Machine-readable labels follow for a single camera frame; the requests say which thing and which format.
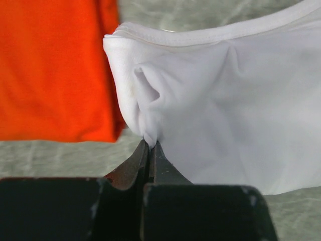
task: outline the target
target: gray cloth background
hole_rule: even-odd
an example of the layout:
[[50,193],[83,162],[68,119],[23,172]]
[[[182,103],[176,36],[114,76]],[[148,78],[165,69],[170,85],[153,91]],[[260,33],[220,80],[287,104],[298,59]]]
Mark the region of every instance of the gray cloth background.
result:
[[[253,19],[299,0],[119,0],[122,22],[182,32]],[[125,130],[115,144],[0,142],[0,177],[103,176],[130,156],[139,137]],[[321,188],[267,196],[281,241],[321,240]]]

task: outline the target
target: t-shirt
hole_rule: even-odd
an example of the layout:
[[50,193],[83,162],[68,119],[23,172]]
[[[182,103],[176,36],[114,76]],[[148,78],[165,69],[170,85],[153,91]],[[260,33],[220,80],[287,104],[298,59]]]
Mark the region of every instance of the t-shirt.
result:
[[115,142],[102,39],[117,26],[116,0],[0,1],[0,140]]
[[104,48],[127,125],[196,184],[320,186],[320,7],[184,33],[120,25]]

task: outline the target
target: white shirt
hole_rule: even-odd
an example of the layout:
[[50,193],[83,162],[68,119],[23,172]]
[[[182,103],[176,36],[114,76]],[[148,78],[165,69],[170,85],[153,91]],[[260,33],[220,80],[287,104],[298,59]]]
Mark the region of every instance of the white shirt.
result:
[[321,185],[321,0],[215,29],[104,38],[129,128],[193,183]]

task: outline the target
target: orange shirt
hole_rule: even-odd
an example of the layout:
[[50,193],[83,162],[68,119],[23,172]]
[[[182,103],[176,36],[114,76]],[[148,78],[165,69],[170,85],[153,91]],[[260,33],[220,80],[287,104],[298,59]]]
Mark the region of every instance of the orange shirt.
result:
[[115,142],[102,39],[117,26],[116,0],[1,0],[0,140]]

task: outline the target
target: metal jaw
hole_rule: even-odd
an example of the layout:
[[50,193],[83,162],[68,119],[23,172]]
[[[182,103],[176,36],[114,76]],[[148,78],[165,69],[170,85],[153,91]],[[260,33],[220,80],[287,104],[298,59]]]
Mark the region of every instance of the metal jaw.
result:
[[0,240],[276,241],[262,195],[193,185],[159,143],[141,141],[104,178],[0,182]]

